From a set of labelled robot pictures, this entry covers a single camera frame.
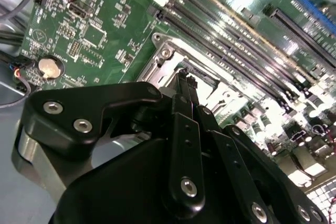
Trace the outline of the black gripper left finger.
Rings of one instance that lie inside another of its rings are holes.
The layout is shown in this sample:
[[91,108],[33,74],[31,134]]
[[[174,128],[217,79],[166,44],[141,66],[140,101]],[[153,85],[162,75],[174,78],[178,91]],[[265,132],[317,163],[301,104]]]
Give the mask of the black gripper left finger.
[[58,205],[76,179],[139,144],[200,142],[193,112],[183,78],[171,97],[147,82],[39,91],[25,102],[16,147]]

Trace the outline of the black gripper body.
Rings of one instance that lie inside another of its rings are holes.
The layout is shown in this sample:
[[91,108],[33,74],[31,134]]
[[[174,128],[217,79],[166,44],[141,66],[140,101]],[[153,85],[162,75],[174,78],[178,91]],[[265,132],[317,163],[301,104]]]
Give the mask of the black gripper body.
[[150,140],[76,179],[51,223],[243,223],[199,140]]

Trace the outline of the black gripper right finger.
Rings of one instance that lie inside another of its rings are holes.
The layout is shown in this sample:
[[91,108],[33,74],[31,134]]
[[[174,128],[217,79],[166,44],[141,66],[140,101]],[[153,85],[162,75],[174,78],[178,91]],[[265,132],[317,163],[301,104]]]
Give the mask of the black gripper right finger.
[[322,211],[238,127],[219,127],[207,107],[200,105],[197,82],[187,79],[195,117],[205,135],[206,150],[221,178],[227,199],[215,194],[225,207],[227,223],[327,223]]

